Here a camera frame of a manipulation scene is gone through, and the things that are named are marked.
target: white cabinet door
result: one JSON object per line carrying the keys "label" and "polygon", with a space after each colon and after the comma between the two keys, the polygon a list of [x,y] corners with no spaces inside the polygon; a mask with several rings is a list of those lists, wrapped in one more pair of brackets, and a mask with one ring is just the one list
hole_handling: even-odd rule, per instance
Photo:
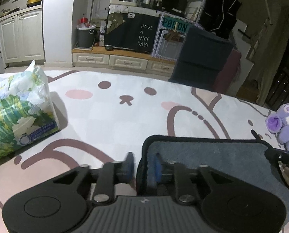
{"label": "white cabinet door", "polygon": [[22,60],[44,60],[42,9],[18,15]]}
{"label": "white cabinet door", "polygon": [[1,40],[0,40],[0,55],[1,55],[1,59],[2,59],[2,66],[3,68],[7,68],[5,61],[4,61],[4,56],[2,55],[2,44],[1,44]]}
{"label": "white cabinet door", "polygon": [[18,44],[17,16],[0,22],[0,41],[3,59],[6,63],[20,60],[20,46]]}
{"label": "white cabinet door", "polygon": [[164,62],[151,61],[151,60],[148,61],[148,69],[158,73],[172,74],[174,67],[175,65]]}

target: metal screw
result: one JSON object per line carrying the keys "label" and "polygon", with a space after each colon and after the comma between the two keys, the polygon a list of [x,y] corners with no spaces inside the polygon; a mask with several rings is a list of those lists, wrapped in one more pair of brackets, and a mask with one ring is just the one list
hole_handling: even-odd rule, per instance
{"label": "metal screw", "polygon": [[98,194],[94,196],[94,200],[97,202],[106,202],[109,200],[109,196],[106,194]]}
{"label": "metal screw", "polygon": [[190,194],[184,194],[179,197],[179,201],[184,202],[184,203],[192,202],[194,200],[195,198]]}

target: door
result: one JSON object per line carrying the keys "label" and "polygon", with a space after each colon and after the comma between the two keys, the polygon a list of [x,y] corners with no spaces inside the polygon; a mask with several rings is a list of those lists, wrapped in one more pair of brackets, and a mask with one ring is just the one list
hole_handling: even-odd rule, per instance
{"label": "door", "polygon": [[4,62],[21,61],[20,46],[18,45],[18,20],[16,16],[0,22],[0,41]]}
{"label": "door", "polygon": [[44,60],[42,9],[18,15],[22,60]]}
{"label": "door", "polygon": [[1,40],[0,40],[0,56],[1,56],[1,59],[2,59],[2,66],[3,68],[7,68],[6,64],[5,64],[5,61],[4,61],[4,57],[2,55],[2,44],[1,44]]}

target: wooden countertop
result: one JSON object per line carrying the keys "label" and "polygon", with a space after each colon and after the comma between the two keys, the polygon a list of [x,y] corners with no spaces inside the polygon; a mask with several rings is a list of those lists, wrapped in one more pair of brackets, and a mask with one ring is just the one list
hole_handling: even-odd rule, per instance
{"label": "wooden countertop", "polygon": [[[150,54],[139,53],[128,50],[121,49],[113,49],[112,51],[107,51],[104,46],[94,46],[92,50],[77,50],[73,49],[72,53],[95,53],[95,54],[108,54],[108,55],[118,55],[118,56],[126,56],[131,58],[139,58],[145,60],[153,60],[153,61],[163,61],[162,59],[152,58]],[[174,61],[164,60],[164,63],[167,64],[175,64]]]}

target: pink chair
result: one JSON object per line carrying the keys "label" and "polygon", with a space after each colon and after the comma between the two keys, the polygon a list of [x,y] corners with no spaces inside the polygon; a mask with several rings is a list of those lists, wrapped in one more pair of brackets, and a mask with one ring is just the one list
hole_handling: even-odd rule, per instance
{"label": "pink chair", "polygon": [[237,50],[232,50],[229,55],[223,69],[219,72],[215,83],[212,86],[214,92],[225,94],[233,78],[237,73],[237,69],[240,67],[241,53]]}

